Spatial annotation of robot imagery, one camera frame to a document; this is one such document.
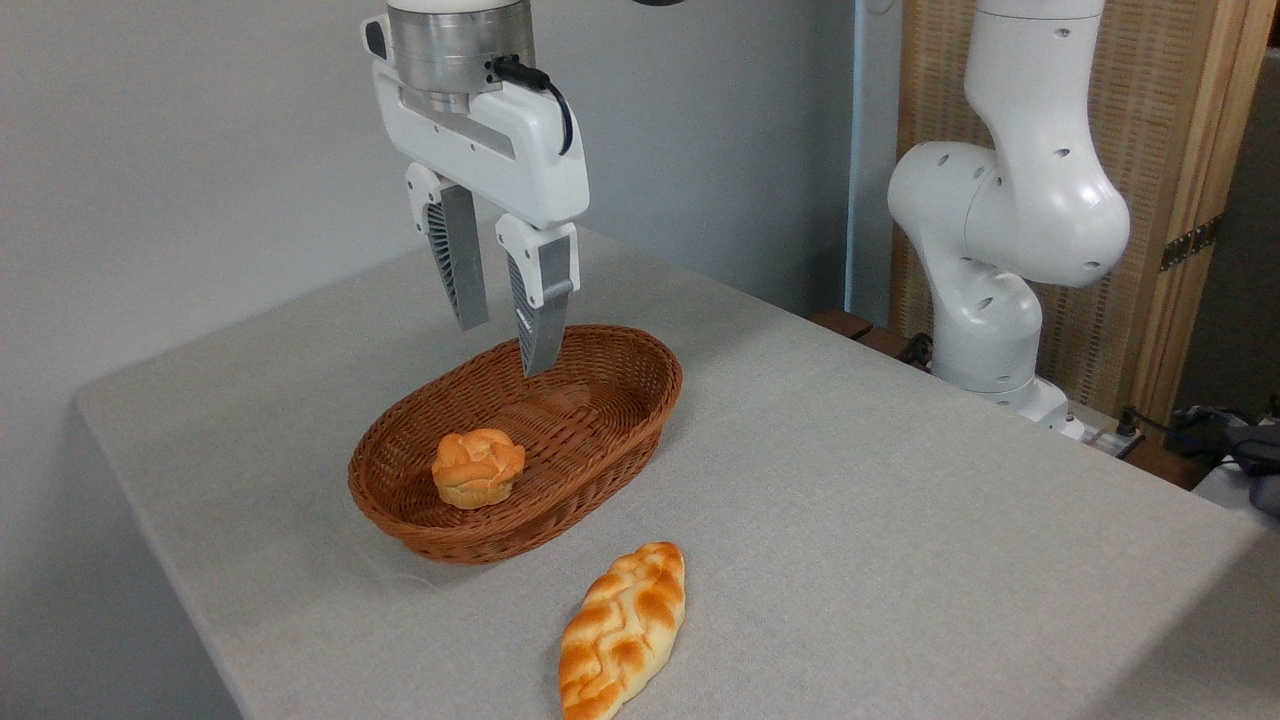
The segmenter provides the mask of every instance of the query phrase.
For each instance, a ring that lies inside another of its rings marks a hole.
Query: bread
[[[561,641],[564,720],[608,720],[662,670],[685,621],[685,559],[669,542],[618,557]]]
[[[431,478],[440,500],[463,510],[502,502],[525,469],[525,448],[492,428],[440,439]]]

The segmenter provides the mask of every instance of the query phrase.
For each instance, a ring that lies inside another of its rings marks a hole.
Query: cable
[[[908,364],[919,363],[920,366],[928,368],[929,360],[933,359],[933,338],[929,333],[916,333],[908,341],[902,352],[897,354],[897,359]]]
[[[486,63],[486,67],[493,68],[493,74],[498,76],[498,79],[509,81],[529,90],[552,94],[552,97],[556,99],[556,102],[561,108],[561,120],[564,124],[564,145],[561,146],[559,152],[561,158],[563,158],[570,147],[573,146],[573,115],[568,109],[568,101],[564,100],[559,88],[552,83],[550,76],[538,68],[530,68],[521,63],[518,58],[497,58]]]
[[[1120,418],[1120,424],[1121,425],[1132,424],[1134,418],[1137,418],[1138,420],[1142,420],[1143,424],[1151,425],[1152,428],[1155,428],[1155,429],[1165,433],[1166,436],[1169,436],[1169,437],[1171,437],[1174,439],[1178,439],[1178,441],[1184,442],[1187,445],[1190,445],[1193,447],[1203,448],[1203,450],[1206,450],[1208,452],[1212,452],[1215,455],[1230,455],[1235,460],[1248,460],[1249,462],[1258,462],[1260,465],[1268,466],[1268,468],[1276,465],[1276,461],[1272,457],[1262,457],[1260,455],[1252,455],[1249,452],[1240,452],[1239,447],[1242,445],[1247,445],[1247,443],[1262,445],[1262,446],[1267,446],[1267,447],[1280,447],[1280,443],[1277,443],[1277,442],[1271,442],[1271,441],[1266,441],[1266,439],[1245,439],[1245,441],[1242,441],[1242,442],[1238,442],[1238,443],[1234,443],[1234,445],[1230,445],[1230,446],[1213,445],[1213,443],[1204,442],[1204,441],[1198,439],[1198,438],[1193,438],[1190,436],[1185,436],[1185,434],[1183,434],[1183,433],[1180,433],[1180,432],[1178,432],[1178,430],[1175,430],[1172,428],[1169,428],[1169,427],[1166,427],[1166,425],[1164,425],[1161,423],[1157,423],[1156,420],[1152,420],[1151,418],[1143,415],[1142,413],[1138,413],[1138,410],[1134,406],[1132,406],[1132,405],[1124,409],[1124,415]]]

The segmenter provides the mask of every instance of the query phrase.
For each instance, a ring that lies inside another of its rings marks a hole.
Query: gray tablecloth
[[[668,343],[649,466],[484,568],[421,560],[346,489],[461,333],[426,254],[92,384],[77,407],[251,719],[550,719],[591,580],[678,543],[687,621],[626,720],[1280,717],[1280,537],[918,370],[582,233],[571,322]]]

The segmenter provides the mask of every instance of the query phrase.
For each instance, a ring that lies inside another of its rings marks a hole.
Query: oval basket
[[[413,552],[481,565],[559,536],[653,456],[680,395],[675,354],[618,325],[566,328],[556,365],[525,378],[512,340],[404,397],[369,428],[348,487],[360,510]],[[477,510],[443,502],[431,480],[447,433],[498,428],[524,445],[511,497]]]

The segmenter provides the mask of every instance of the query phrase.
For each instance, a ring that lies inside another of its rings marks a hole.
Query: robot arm
[[[549,368],[581,284],[571,220],[590,195],[577,119],[531,68],[529,0],[392,0],[364,36],[387,133],[412,160],[415,227],[458,323],[489,319],[474,192],[506,211],[497,231],[525,374]]]
[[[1128,242],[1087,114],[1102,6],[979,0],[965,94],[996,149],[923,143],[890,183],[933,296],[933,373],[1059,430],[1066,397],[1034,377],[1042,315],[1023,278],[1089,284]]]

